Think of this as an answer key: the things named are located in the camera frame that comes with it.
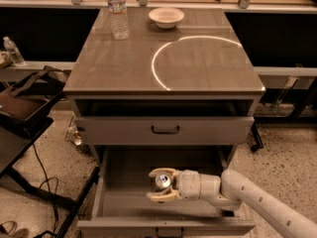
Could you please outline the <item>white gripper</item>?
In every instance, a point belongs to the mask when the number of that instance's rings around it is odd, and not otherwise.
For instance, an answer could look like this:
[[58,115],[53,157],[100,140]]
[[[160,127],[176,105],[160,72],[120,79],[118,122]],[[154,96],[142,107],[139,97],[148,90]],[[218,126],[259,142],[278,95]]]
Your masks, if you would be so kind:
[[179,199],[210,199],[220,193],[221,180],[217,176],[200,174],[196,171],[179,172],[172,168],[154,169],[149,177],[155,179],[158,174],[168,174],[171,181],[176,178],[176,189],[171,187],[162,191],[148,192],[147,198],[154,202],[164,203]]

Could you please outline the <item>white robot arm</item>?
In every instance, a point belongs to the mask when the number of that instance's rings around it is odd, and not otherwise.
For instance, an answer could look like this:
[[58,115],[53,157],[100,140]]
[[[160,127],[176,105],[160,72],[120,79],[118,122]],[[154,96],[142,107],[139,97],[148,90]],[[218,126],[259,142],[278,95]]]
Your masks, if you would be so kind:
[[317,224],[270,195],[234,170],[220,176],[197,171],[158,168],[149,173],[156,192],[147,198],[156,202],[204,200],[223,209],[236,210],[245,203],[283,238],[316,238]]

